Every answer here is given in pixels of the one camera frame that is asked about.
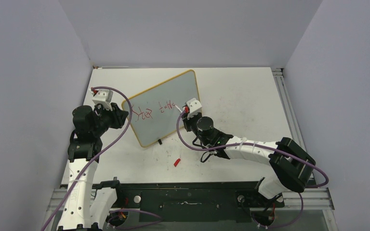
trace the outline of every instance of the red object on table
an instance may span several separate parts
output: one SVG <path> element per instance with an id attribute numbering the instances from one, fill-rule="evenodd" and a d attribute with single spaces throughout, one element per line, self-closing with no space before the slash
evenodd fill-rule
<path id="1" fill-rule="evenodd" d="M 181 161 L 181 159 L 178 158 L 173 165 L 176 167 L 180 161 Z"/>

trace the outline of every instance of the white table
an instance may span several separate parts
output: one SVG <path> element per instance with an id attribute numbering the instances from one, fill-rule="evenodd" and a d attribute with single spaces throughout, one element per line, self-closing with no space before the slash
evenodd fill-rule
<path id="1" fill-rule="evenodd" d="M 189 68 L 164 69 L 95 69 L 89 87 L 110 86 L 131 97 Z M 204 116 L 213 119 L 217 129 L 255 141 L 278 141 L 291 137 L 280 97 L 268 67 L 192 68 L 196 72 Z M 121 105 L 117 93 L 113 102 Z M 85 105 L 94 106 L 87 93 Z M 109 129 L 102 137 L 103 147 L 122 129 Z M 191 143 L 192 132 L 181 129 Z M 256 181 L 273 170 L 256 162 L 226 160 L 212 156 L 199 161 L 201 152 L 186 148 L 176 133 L 148 148 L 140 147 L 131 128 L 122 139 L 100 156 L 94 183 L 112 180 L 122 183 Z M 173 164 L 181 158 L 177 167 Z M 68 167 L 62 184 L 68 183 Z"/>

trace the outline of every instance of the red handwriting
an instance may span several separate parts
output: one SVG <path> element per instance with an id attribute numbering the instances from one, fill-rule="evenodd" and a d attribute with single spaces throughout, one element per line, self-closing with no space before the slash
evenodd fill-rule
<path id="1" fill-rule="evenodd" d="M 165 109 L 172 109 L 173 106 L 175 106 L 174 103 L 171 102 L 171 100 L 168 102 L 166 101 L 166 104 L 167 105 L 164 105 L 164 107 L 161 106 L 161 102 L 158 102 L 159 103 L 159 106 L 160 106 L 160 110 L 161 110 L 161 113 L 164 113 L 164 110 L 162 108 L 165 108 Z"/>
<path id="2" fill-rule="evenodd" d="M 143 120 L 146 119 L 146 118 L 151 118 L 152 119 L 152 115 L 151 115 L 152 110 L 151 109 L 147 108 L 147 109 L 145 109 L 145 112 L 143 112 L 141 110 L 141 108 L 138 107 L 138 110 L 140 110 L 140 113 L 135 112 L 134 109 L 132 110 L 132 112 L 138 116 L 136 121 L 138 121 L 140 119 L 140 116 Z"/>

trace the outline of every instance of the wall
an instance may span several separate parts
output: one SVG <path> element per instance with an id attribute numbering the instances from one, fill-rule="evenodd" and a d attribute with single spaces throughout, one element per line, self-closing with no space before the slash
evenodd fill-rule
<path id="1" fill-rule="evenodd" d="M 285 66 L 322 0 L 60 0 L 97 66 Z"/>
<path id="2" fill-rule="evenodd" d="M 284 75 L 339 229 L 370 230 L 370 1 L 323 0 Z"/>
<path id="3" fill-rule="evenodd" d="M 91 70 L 58 1 L 0 1 L 0 231 L 41 227 Z"/>

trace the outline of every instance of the tilted whiteboard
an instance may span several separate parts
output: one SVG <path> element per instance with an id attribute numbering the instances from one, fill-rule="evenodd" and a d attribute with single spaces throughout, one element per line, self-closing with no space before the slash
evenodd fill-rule
<path id="1" fill-rule="evenodd" d="M 187 70 L 129 98 L 132 105 L 131 128 L 142 147 L 148 147 L 176 131 L 176 120 L 185 103 L 199 100 L 194 70 Z M 121 107 L 128 111 L 127 101 Z"/>

